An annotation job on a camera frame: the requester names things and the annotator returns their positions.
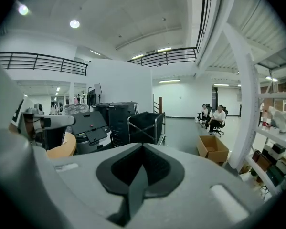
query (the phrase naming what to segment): ceiling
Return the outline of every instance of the ceiling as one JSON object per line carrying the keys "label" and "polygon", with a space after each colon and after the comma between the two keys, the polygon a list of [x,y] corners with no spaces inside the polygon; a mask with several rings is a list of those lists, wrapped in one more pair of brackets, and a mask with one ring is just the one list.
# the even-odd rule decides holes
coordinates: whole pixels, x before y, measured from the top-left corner
{"label": "ceiling", "polygon": [[[269,69],[273,77],[286,79],[286,28],[266,0],[235,0],[228,18],[247,41],[261,83],[267,82]],[[210,58],[206,74],[214,83],[240,83],[232,49],[222,33]]]}
{"label": "ceiling", "polygon": [[[62,81],[42,81],[42,80],[21,80],[16,81],[23,94],[28,96],[64,96],[69,94],[70,82]],[[82,83],[74,84],[74,94],[82,95],[86,92],[86,85]]]}
{"label": "ceiling", "polygon": [[[30,15],[20,16],[14,10],[6,27],[7,30],[48,31],[71,40],[78,39],[79,34],[83,33],[86,37],[83,39],[89,41],[93,35],[110,45],[122,59],[129,60],[151,50],[185,45],[184,25],[188,16],[186,3],[182,1],[184,0],[21,0],[29,8]],[[80,21],[80,27],[76,30],[69,26],[73,19]],[[200,16],[194,18],[192,23],[199,24]],[[78,46],[87,47],[86,42],[76,42]],[[97,52],[97,48],[88,48]]]}

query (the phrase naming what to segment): person sitting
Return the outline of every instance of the person sitting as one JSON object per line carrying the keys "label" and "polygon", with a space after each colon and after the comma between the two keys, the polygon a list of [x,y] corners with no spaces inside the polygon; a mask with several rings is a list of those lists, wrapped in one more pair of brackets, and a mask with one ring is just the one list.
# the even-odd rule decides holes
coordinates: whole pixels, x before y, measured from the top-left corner
{"label": "person sitting", "polygon": [[218,109],[215,111],[211,118],[208,118],[205,124],[205,129],[210,126],[209,133],[214,132],[214,127],[221,127],[225,120],[225,112],[223,111],[223,106],[219,105]]}
{"label": "person sitting", "polygon": [[200,120],[206,120],[207,118],[208,118],[208,109],[206,108],[206,105],[203,104],[201,113],[199,113],[199,116],[197,117],[197,119],[199,122]]}

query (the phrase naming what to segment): office chair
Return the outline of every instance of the office chair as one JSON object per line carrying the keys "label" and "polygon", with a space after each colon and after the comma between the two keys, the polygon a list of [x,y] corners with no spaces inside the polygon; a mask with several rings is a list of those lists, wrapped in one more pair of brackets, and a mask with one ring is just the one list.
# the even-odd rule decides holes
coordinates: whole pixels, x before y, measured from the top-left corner
{"label": "office chair", "polygon": [[[210,117],[210,113],[212,111],[212,107],[209,104],[206,104],[206,109],[208,110],[208,117]],[[205,120],[205,119],[202,120],[202,127],[205,127],[206,121],[207,120]]]}
{"label": "office chair", "polygon": [[[226,110],[226,107],[223,107],[223,111],[225,112],[225,119],[226,119],[229,111]],[[222,135],[224,135],[224,132],[221,130],[221,128],[224,128],[224,127],[225,127],[225,120],[224,120],[224,124],[221,127],[214,127],[214,133],[215,134],[218,133],[219,137],[221,137],[221,133],[222,133]]]}

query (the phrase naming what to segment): metal shelf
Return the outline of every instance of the metal shelf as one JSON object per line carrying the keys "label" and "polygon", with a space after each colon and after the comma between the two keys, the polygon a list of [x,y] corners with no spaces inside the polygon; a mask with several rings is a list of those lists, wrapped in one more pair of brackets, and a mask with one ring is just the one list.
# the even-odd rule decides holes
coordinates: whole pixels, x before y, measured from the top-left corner
{"label": "metal shelf", "polygon": [[267,173],[265,171],[263,171],[262,168],[260,168],[260,166],[256,162],[254,162],[254,160],[252,159],[252,156],[253,155],[247,156],[246,161],[256,171],[258,176],[261,178],[261,180],[264,182],[264,184],[268,188],[269,192],[272,195],[281,193],[282,189],[281,189],[280,185],[278,185],[277,187],[274,186],[273,182],[270,180]]}
{"label": "metal shelf", "polygon": [[286,133],[273,134],[267,129],[263,130],[262,127],[257,127],[256,132],[268,137],[286,148]]}
{"label": "metal shelf", "polygon": [[267,94],[259,94],[259,98],[281,98],[286,99],[286,92],[283,93],[267,93]]}

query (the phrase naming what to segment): box on shelf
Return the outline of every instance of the box on shelf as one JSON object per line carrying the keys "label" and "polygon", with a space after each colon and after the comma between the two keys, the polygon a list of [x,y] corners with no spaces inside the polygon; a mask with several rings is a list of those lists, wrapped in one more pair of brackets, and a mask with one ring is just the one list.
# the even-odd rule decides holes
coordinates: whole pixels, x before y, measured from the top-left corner
{"label": "box on shelf", "polygon": [[272,149],[278,154],[281,154],[281,153],[285,152],[285,150],[286,150],[286,148],[284,148],[282,145],[280,145],[278,143],[273,144]]}
{"label": "box on shelf", "polygon": [[276,166],[270,166],[267,170],[267,175],[269,176],[275,187],[284,180],[283,174]]}
{"label": "box on shelf", "polygon": [[281,146],[280,144],[274,144],[273,147],[270,149],[269,151],[269,155],[274,158],[275,160],[279,160],[281,158],[283,158],[284,156],[284,152],[285,152],[286,148],[284,148],[283,146]]}
{"label": "box on shelf", "polygon": [[278,134],[280,134],[280,129],[278,129],[274,126],[271,126],[269,129],[269,133],[271,133],[272,135],[278,135]]}
{"label": "box on shelf", "polygon": [[258,159],[259,159],[259,156],[261,155],[262,153],[259,151],[259,150],[255,150],[253,156],[252,156],[252,159],[254,160],[254,162],[257,162]]}
{"label": "box on shelf", "polygon": [[286,158],[283,157],[282,159],[278,160],[275,165],[284,175],[286,175]]}
{"label": "box on shelf", "polygon": [[273,157],[269,154],[269,152],[267,152],[266,150],[265,150],[264,152],[262,152],[262,154],[263,154],[267,159],[269,159],[270,162],[271,162],[273,165],[275,165],[275,164],[277,163],[277,160],[276,160],[275,158],[273,158]]}
{"label": "box on shelf", "polygon": [[265,155],[260,155],[256,163],[263,171],[266,171],[271,166],[271,161]]}
{"label": "box on shelf", "polygon": [[229,149],[216,136],[199,136],[197,149],[201,157],[207,158],[217,164],[227,160]]}

